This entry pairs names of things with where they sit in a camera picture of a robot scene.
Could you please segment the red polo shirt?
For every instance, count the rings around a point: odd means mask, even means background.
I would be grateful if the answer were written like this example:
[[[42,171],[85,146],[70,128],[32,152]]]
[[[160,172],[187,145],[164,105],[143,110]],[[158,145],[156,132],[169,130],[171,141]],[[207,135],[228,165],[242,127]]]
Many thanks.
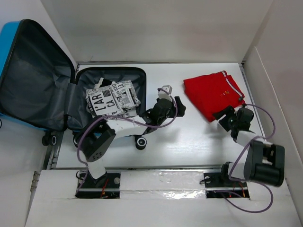
[[[244,93],[225,70],[185,79],[183,83],[185,94],[209,122],[215,120],[213,114],[226,107],[245,104]]]

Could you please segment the newspaper print garment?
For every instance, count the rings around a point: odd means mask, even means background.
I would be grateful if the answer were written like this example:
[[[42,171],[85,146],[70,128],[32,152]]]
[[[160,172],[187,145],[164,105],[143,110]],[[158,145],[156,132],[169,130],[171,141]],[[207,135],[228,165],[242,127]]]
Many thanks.
[[[118,115],[131,118],[137,115],[136,108],[141,104],[131,81],[86,90],[87,112],[92,117]]]

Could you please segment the black and white striped garment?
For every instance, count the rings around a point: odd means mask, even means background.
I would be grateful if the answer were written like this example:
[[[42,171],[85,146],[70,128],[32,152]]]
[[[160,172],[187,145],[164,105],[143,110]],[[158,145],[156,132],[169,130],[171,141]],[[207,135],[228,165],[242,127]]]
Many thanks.
[[[98,83],[96,83],[94,85],[94,88],[97,89],[97,88],[100,88],[100,87],[106,87],[106,86],[109,86],[109,85],[112,85],[112,84],[115,84],[116,82],[114,81],[111,81],[111,80],[108,80],[108,79],[105,79],[105,78],[100,78]]]

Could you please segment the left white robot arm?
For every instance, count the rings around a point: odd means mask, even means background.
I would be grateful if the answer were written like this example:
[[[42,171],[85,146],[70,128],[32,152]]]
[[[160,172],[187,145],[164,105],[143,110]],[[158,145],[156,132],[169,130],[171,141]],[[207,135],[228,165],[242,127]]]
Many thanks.
[[[107,171],[101,159],[116,139],[135,138],[137,149],[145,149],[147,140],[144,135],[169,125],[168,118],[174,121],[185,115],[186,107],[178,96],[158,98],[153,108],[132,118],[108,115],[96,117],[78,136],[74,138],[77,158],[85,165],[83,182],[89,179],[94,187],[101,187],[107,179]]]

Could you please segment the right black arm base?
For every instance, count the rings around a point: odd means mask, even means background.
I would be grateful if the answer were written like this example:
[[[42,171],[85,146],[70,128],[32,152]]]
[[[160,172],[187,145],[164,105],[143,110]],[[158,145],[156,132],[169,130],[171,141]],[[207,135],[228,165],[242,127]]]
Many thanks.
[[[205,186],[207,199],[250,198],[246,183],[230,181],[217,172],[203,173],[203,177],[199,183]]]

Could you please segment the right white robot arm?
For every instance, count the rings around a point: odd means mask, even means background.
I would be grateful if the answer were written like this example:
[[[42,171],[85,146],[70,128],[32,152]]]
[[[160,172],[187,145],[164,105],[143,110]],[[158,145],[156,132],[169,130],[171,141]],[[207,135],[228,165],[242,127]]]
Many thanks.
[[[285,148],[250,130],[254,112],[244,105],[238,110],[228,106],[213,116],[231,132],[234,142],[243,146],[236,161],[225,164],[226,170],[219,173],[219,182],[224,186],[235,180],[281,186],[285,173]]]

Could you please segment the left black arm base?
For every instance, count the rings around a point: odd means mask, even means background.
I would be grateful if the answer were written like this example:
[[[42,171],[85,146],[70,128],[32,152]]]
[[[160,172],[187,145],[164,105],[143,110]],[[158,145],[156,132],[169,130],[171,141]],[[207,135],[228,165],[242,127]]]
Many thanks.
[[[84,184],[75,193],[78,199],[119,199],[120,173],[106,173],[100,180],[87,176]]]

